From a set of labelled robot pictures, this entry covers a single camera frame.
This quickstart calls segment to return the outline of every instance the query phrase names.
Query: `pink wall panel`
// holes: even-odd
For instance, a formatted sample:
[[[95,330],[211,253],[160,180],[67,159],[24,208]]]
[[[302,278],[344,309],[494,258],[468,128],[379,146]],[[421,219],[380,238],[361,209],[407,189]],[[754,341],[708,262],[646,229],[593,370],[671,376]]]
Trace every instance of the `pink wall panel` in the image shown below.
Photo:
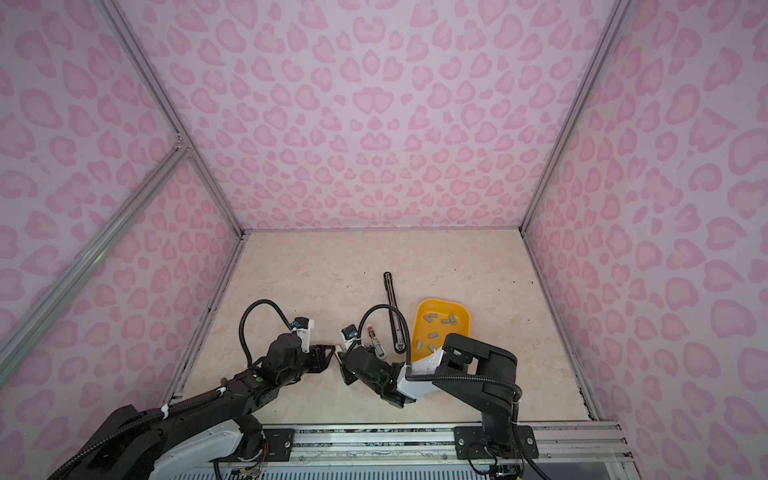
[[[768,476],[767,15],[641,2],[534,224],[648,479]]]
[[[0,345],[169,150],[88,0],[0,6]]]
[[[182,165],[0,391],[0,477],[44,478],[118,406],[159,406],[233,242]]]
[[[519,225],[613,4],[122,3],[260,229]]]

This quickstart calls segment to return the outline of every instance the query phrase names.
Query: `black mounting plate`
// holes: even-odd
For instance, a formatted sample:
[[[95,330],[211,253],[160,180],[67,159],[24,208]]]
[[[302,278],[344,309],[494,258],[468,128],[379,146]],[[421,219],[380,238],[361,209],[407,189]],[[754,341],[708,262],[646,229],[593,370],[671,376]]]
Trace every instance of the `black mounting plate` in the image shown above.
[[[268,462],[288,462],[293,448],[293,429],[264,429],[270,449],[266,453]]]
[[[518,433],[520,434],[520,440],[523,442],[525,453],[531,458],[538,458],[538,448],[536,446],[536,438],[533,436],[533,428],[520,425]],[[470,456],[472,460],[493,459],[483,448],[487,441],[487,438],[482,434],[482,427],[454,427],[453,429],[456,458],[459,460],[467,460]],[[509,443],[512,445],[512,452],[508,458],[515,458],[515,454],[517,454],[518,458],[521,458],[522,455],[518,454],[514,441],[509,439]]]

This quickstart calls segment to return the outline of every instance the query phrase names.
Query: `marble floor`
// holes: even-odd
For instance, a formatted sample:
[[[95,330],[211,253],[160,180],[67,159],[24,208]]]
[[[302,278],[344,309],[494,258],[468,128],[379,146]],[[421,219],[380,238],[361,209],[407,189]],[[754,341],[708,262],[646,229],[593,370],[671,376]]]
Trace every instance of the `marble floor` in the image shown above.
[[[429,297],[463,304],[472,337],[518,358],[522,421],[586,420],[573,372],[517,230],[252,233],[184,387],[190,397],[245,368],[237,339],[243,311],[253,301],[276,302],[289,320],[315,320],[313,343],[339,343],[339,329],[386,303],[382,275],[392,272],[397,303],[413,330],[419,303]],[[385,310],[369,317],[392,350]],[[250,314],[246,338],[254,359],[285,331],[269,306]],[[280,390],[256,412],[270,423],[466,422],[479,413],[445,392],[397,409],[361,382],[345,386],[336,360],[319,375]]]

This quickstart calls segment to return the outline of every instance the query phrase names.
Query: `aluminum frame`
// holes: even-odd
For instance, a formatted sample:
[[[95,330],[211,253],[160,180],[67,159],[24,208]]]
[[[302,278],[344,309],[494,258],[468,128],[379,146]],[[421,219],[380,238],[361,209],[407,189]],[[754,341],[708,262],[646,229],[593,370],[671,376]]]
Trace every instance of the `aluminum frame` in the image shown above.
[[[227,264],[225,265],[224,270],[222,270],[220,278],[216,283],[214,294],[208,300],[208,304],[203,310],[203,314],[197,322],[195,330],[192,332],[192,337],[189,342],[187,342],[184,354],[176,365],[174,376],[163,395],[163,402],[168,403],[172,402],[172,400],[178,401],[183,398],[184,385],[187,383],[189,376],[194,370],[194,366],[197,364],[197,359],[200,357],[200,352],[203,349],[205,339],[208,337],[210,328],[214,324],[214,319],[219,312],[219,307],[221,306],[224,294],[227,292],[227,287],[237,269],[237,264],[240,261],[240,257],[243,255],[243,250],[247,241],[248,235],[245,235],[239,240],[236,240],[235,244],[232,246],[230,255],[227,258]]]
[[[528,209],[525,211],[523,223],[520,226],[521,232],[527,231],[533,222],[535,214],[541,204],[541,200],[551,183],[554,169],[560,164],[564,153],[567,150],[567,145],[571,141],[571,137],[576,131],[584,111],[587,109],[592,93],[594,93],[594,89],[597,87],[600,78],[605,71],[608,60],[611,58],[611,55],[616,48],[616,44],[621,37],[621,33],[627,24],[627,20],[630,17],[630,13],[635,3],[635,0],[616,0],[611,9],[611,13],[608,16],[608,22],[605,24],[605,28],[603,28],[600,39],[598,40],[598,46],[595,48],[589,63],[587,63],[584,78],[579,84],[574,101],[571,103],[571,108],[568,110],[565,117],[563,128],[558,132],[558,136],[554,141],[554,147],[547,159],[544,172],[536,183],[533,198],[528,205]]]
[[[210,170],[208,170],[208,166],[205,164],[200,150],[197,148],[194,139],[184,126],[181,116],[178,114],[170,96],[165,91],[160,77],[150,63],[144,48],[141,46],[131,23],[125,16],[125,12],[123,12],[123,8],[119,5],[118,0],[91,0],[91,2],[101,13],[101,16],[114,33],[115,38],[123,48],[123,52],[128,57],[128,60],[134,66],[134,70],[147,88],[149,95],[154,99],[163,119],[170,129],[175,132],[179,141],[185,141],[190,145],[193,160],[192,166],[203,181],[205,189],[208,190],[208,194],[227,220],[232,231],[238,238],[242,237],[243,227],[240,225],[240,221],[237,219],[234,210],[232,210],[227,198],[219,188],[219,184],[216,183]]]
[[[21,319],[19,327],[0,348],[0,389],[48,333],[61,312],[80,293],[147,205],[173,177],[184,160],[189,158],[191,154],[186,142],[181,141],[173,147],[146,181],[112,216],[107,226],[72,260],[67,271],[59,277],[42,300]]]
[[[539,451],[537,463],[634,462],[616,422],[522,424],[534,430]],[[452,429],[457,426],[479,427],[481,424],[302,424],[265,425],[264,428],[296,430],[289,460],[293,465],[466,465],[466,460],[456,457]],[[500,460],[499,463],[514,461]]]
[[[581,118],[588,108],[589,100],[594,93],[602,74],[605,72],[608,61],[621,38],[622,32],[629,22],[631,12],[636,3],[635,0],[617,0],[614,3],[611,13],[608,16],[608,22],[598,41],[598,47],[594,50],[592,58],[588,63],[587,70],[579,85],[575,100],[573,104],[571,104],[571,108],[566,115],[563,128],[558,133],[555,146],[552,148],[545,171],[536,185],[533,198],[531,199],[531,203],[525,212],[522,225],[520,226],[520,234],[523,239],[523,244],[525,245],[525,250],[528,252],[528,258],[531,261],[538,284],[544,294],[547,307],[549,308],[554,321],[555,329],[560,336],[560,341],[562,342],[568,361],[571,364],[571,369],[573,370],[577,386],[581,393],[581,398],[584,400],[584,406],[587,408],[587,412],[592,419],[605,419],[606,416],[600,403],[597,401],[592,388],[589,386],[587,376],[584,373],[584,368],[576,355],[576,350],[571,338],[568,336],[568,331],[565,329],[565,322],[558,311],[557,303],[554,301],[554,297],[541,275],[541,271],[536,263],[533,251],[531,250],[531,244],[528,239],[528,230],[531,228],[534,219],[543,205],[545,194],[554,178],[554,172],[564,158],[565,152],[567,151],[567,145],[571,141],[573,133],[578,128]]]
[[[579,361],[578,355],[576,355],[576,349],[574,348],[574,344],[571,341],[571,337],[568,335],[568,331],[565,329],[565,321],[563,320],[563,317],[558,310],[557,302],[554,301],[552,292],[549,291],[549,287],[547,287],[547,284],[544,282],[544,279],[541,276],[541,271],[538,269],[538,264],[536,263],[536,259],[533,255],[533,250],[531,249],[531,244],[525,235],[522,235],[522,239],[523,245],[525,245],[525,251],[528,252],[528,259],[531,261],[533,271],[536,273],[536,280],[538,281],[538,285],[541,288],[541,292],[544,294],[544,300],[547,303],[547,308],[549,308],[549,313],[552,316],[554,329],[558,332],[558,336],[560,336],[560,341],[563,344],[565,355],[568,357],[568,361],[571,364],[571,370],[574,373],[576,386],[579,389],[581,398],[584,400],[584,406],[587,408],[587,414],[591,419],[604,420],[607,418],[607,416],[600,406],[594,391],[590,387],[589,381],[587,381],[587,374],[584,372],[584,367]]]

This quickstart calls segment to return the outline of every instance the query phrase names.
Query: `yellow tray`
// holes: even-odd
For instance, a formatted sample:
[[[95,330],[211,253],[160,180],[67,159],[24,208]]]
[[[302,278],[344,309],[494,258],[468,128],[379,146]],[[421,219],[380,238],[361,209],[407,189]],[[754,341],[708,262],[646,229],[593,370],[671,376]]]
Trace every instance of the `yellow tray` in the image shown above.
[[[437,318],[432,318],[431,322],[427,322],[424,320],[424,315],[430,313],[437,313]],[[450,315],[456,318],[456,325],[442,322]],[[411,360],[415,362],[432,355],[429,345],[433,345],[435,349],[440,348],[445,342],[445,336],[449,333],[461,333],[464,336],[469,336],[471,323],[472,318],[469,311],[459,303],[436,298],[424,300],[419,304],[419,309],[416,311],[416,322],[411,337]],[[430,333],[437,333],[438,335],[431,339],[429,338]],[[421,349],[416,348],[419,345],[419,340],[422,341]]]

